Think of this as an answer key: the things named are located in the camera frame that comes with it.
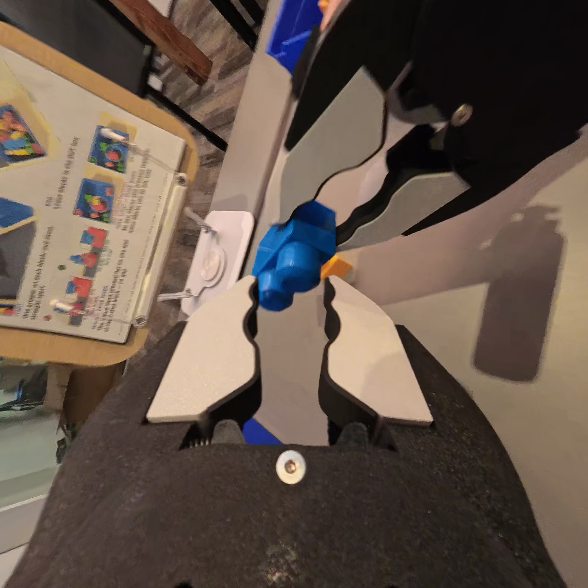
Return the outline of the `blue plastic bin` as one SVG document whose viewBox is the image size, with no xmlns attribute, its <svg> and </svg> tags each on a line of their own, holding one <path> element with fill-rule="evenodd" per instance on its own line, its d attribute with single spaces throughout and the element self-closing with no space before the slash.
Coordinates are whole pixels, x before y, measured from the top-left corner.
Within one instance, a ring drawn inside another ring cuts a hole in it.
<svg viewBox="0 0 588 588">
<path fill-rule="evenodd" d="M 243 437 L 248 445 L 255 446 L 274 446 L 282 445 L 282 442 L 277 439 L 271 432 L 264 428 L 255 419 L 249 419 L 244 423 L 242 428 Z"/>
<path fill-rule="evenodd" d="M 290 75 L 302 55 L 312 31 L 320 27 L 320 1 L 282 1 L 265 52 Z"/>
</svg>

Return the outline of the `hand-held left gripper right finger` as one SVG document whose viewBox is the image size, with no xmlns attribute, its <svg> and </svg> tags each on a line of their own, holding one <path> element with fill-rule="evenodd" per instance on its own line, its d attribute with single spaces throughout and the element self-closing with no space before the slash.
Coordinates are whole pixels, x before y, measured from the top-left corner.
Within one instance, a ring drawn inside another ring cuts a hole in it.
<svg viewBox="0 0 588 588">
<path fill-rule="evenodd" d="M 387 424 L 428 428 L 433 415 L 393 320 L 339 277 L 325 281 L 319 406 L 329 427 L 353 423 L 378 440 Z"/>
</svg>

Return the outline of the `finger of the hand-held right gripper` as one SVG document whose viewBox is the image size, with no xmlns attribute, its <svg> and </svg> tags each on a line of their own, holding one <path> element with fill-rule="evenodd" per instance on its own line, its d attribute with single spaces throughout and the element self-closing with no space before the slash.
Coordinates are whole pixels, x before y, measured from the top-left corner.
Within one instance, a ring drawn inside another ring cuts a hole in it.
<svg viewBox="0 0 588 588">
<path fill-rule="evenodd" d="M 359 166 L 385 138 L 385 95 L 361 67 L 295 146 L 285 149 L 281 217 L 316 199 L 335 174 Z"/>
<path fill-rule="evenodd" d="M 468 188 L 469 184 L 453 171 L 414 176 L 393 191 L 383 212 L 361 221 L 337 249 L 348 251 L 395 239 Z"/>
</svg>

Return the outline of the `blue mega block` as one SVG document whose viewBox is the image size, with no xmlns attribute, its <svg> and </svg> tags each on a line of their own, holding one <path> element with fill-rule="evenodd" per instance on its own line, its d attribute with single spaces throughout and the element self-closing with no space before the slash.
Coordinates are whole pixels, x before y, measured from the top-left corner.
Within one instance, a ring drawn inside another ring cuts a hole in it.
<svg viewBox="0 0 588 588">
<path fill-rule="evenodd" d="M 252 275 L 266 311 L 289 308 L 297 293 L 320 283 L 321 269 L 336 253 L 336 212 L 312 201 L 285 224 L 272 226 L 261 240 Z"/>
</svg>

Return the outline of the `white stand base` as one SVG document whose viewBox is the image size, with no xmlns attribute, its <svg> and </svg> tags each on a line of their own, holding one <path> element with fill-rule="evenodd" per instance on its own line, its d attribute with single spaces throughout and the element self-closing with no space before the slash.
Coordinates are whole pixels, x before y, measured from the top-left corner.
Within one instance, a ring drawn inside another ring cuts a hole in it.
<svg viewBox="0 0 588 588">
<path fill-rule="evenodd" d="M 186 207 L 185 215 L 200 228 L 185 287 L 161 293 L 157 302 L 180 301 L 190 316 L 240 279 L 254 231 L 254 216 L 247 211 L 214 210 L 205 218 Z"/>
</svg>

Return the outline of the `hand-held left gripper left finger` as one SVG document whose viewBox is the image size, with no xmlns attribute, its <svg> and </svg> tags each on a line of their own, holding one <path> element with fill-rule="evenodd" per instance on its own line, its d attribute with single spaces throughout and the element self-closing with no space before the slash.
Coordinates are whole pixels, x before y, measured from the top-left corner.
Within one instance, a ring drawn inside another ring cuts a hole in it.
<svg viewBox="0 0 588 588">
<path fill-rule="evenodd" d="M 151 424 L 223 420 L 242 428 L 260 408 L 258 281 L 246 276 L 186 321 L 146 413 Z"/>
</svg>

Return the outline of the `brown wooden plank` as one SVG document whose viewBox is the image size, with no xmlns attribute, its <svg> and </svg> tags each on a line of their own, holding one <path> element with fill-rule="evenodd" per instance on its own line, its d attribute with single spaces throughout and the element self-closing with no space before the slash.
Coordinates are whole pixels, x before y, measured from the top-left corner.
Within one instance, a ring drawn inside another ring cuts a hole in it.
<svg viewBox="0 0 588 588">
<path fill-rule="evenodd" d="M 199 85 L 205 84 L 212 61 L 149 1 L 111 1 L 178 69 Z"/>
</svg>

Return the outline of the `orange mega block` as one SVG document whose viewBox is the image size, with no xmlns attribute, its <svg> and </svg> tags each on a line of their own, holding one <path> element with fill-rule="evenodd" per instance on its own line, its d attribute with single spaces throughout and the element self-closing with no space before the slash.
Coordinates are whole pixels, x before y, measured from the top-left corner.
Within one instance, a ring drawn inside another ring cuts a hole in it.
<svg viewBox="0 0 588 588">
<path fill-rule="evenodd" d="M 352 270 L 353 265 L 336 254 L 326 263 L 324 263 L 324 265 L 322 265 L 320 270 L 320 279 L 324 281 L 325 279 L 333 276 L 343 279 L 348 276 Z"/>
</svg>

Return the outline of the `wooden instruction board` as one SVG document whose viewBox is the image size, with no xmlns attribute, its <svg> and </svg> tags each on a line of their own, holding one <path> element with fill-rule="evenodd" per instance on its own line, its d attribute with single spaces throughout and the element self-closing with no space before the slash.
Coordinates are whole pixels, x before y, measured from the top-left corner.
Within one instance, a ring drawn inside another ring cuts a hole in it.
<svg viewBox="0 0 588 588">
<path fill-rule="evenodd" d="M 197 169 L 172 115 L 1 23 L 1 356 L 136 353 Z"/>
</svg>

